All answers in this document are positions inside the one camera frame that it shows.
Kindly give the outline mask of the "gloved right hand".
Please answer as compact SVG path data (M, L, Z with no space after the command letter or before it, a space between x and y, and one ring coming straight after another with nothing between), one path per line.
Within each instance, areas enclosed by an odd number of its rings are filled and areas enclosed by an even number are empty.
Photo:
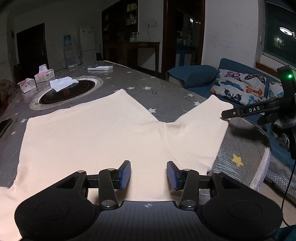
M284 150L289 150L291 146L291 138L289 133L295 129L295 118L286 120L277 119L270 127L270 134L276 138L280 147Z

